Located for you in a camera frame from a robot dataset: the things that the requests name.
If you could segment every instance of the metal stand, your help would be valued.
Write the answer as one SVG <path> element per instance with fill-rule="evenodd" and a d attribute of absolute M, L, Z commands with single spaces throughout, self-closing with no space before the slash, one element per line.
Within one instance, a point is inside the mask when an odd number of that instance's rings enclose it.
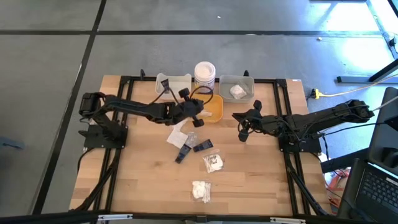
<path fill-rule="evenodd" d="M 342 76 L 342 77 L 337 77 L 337 82 L 338 83 L 374 83 L 390 75 L 397 69 L 398 69 L 398 59 L 391 62 L 389 65 L 387 65 L 386 67 L 384 67 L 382 70 L 378 71 L 376 74 L 372 75 L 371 77 Z M 384 81 L 383 83 L 398 84 L 398 78 L 390 78 Z"/>

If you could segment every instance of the orange container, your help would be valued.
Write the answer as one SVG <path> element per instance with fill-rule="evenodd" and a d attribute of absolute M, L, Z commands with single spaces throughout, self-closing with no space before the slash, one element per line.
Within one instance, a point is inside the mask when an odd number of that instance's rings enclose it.
<path fill-rule="evenodd" d="M 192 98 L 203 100 L 204 102 L 210 99 L 210 94 L 193 94 Z M 203 119 L 204 122 L 215 123 L 223 117 L 223 98 L 220 95 L 213 95 L 213 99 L 205 104 L 205 111 L 212 113 L 211 116 L 198 115 L 199 119 Z"/>

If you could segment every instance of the yellow cable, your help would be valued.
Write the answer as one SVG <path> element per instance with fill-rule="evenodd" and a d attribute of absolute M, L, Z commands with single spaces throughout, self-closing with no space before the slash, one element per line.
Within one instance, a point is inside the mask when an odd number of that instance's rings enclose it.
<path fill-rule="evenodd" d="M 363 89 L 365 89 L 365 88 L 369 88 L 370 86 L 377 85 L 377 84 L 379 84 L 379 83 L 381 83 L 381 82 L 384 82 L 384 81 L 386 81 L 386 80 L 388 80 L 388 79 L 390 79 L 390 78 L 393 78 L 393 77 L 395 77 L 395 76 L 397 76 L 397 75 L 398 75 L 398 73 L 395 74 L 395 75 L 392 75 L 392 76 L 390 76 L 390 77 L 383 78 L 382 80 L 380 80 L 380 81 L 378 81 L 378 82 L 375 82 L 375 83 L 372 83 L 372 84 L 370 84 L 370 85 L 363 86 L 363 87 L 361 87 L 361 88 L 357 88 L 357 89 L 354 89 L 354 90 L 345 91 L 345 92 L 342 92 L 342 93 L 335 93 L 335 94 L 327 95 L 327 94 L 323 94 L 323 93 L 321 93 L 321 92 L 318 92 L 318 96 L 322 96 L 322 97 L 333 97 L 333 96 L 344 95 L 344 94 L 347 94 L 347 93 L 352 93 L 352 92 L 354 92 L 354 91 L 363 90 Z"/>

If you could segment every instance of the concrete floor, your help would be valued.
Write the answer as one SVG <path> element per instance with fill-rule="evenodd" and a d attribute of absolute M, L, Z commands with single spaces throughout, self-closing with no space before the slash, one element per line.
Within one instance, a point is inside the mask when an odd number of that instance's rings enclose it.
<path fill-rule="evenodd" d="M 0 29 L 90 30 L 99 4 L 1 1 Z M 107 2 L 99 29 L 378 31 L 366 3 L 308 0 L 115 0 Z M 26 144 L 23 151 L 0 150 L 0 216 L 29 213 L 87 40 L 87 35 L 0 35 L 0 136 Z M 106 74 L 138 75 L 143 68 L 147 75 L 184 75 L 203 60 L 214 63 L 217 77 L 247 69 L 255 78 L 301 79 L 306 92 L 338 93 L 362 85 L 337 84 L 337 76 L 372 75 L 393 58 L 381 35 L 322 41 L 316 36 L 97 36 L 44 212 L 68 209 L 83 145 L 77 131 L 85 126 L 78 122 L 77 105 L 84 92 L 97 91 Z M 387 86 L 309 100 L 308 107 L 317 111 L 360 99 L 375 108 Z M 328 136 L 331 157 L 368 147 L 373 127 L 364 130 L 365 136 L 355 129 Z"/>

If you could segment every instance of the plastic bag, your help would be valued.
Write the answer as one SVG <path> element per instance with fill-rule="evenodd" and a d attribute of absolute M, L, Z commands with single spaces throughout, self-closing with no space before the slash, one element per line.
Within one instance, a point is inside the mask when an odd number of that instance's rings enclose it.
<path fill-rule="evenodd" d="M 236 100 L 252 94 L 250 88 L 242 80 L 239 80 L 235 86 L 232 86 L 229 92 Z"/>
<path fill-rule="evenodd" d="M 216 153 L 203 156 L 203 160 L 205 161 L 207 173 L 221 170 L 224 166 L 221 156 Z"/>
<path fill-rule="evenodd" d="M 192 181 L 192 195 L 195 199 L 201 199 L 203 202 L 210 202 L 211 184 L 205 181 Z"/>
<path fill-rule="evenodd" d="M 198 134 L 193 131 L 188 132 L 188 138 L 185 144 L 191 148 L 195 147 L 198 143 Z"/>

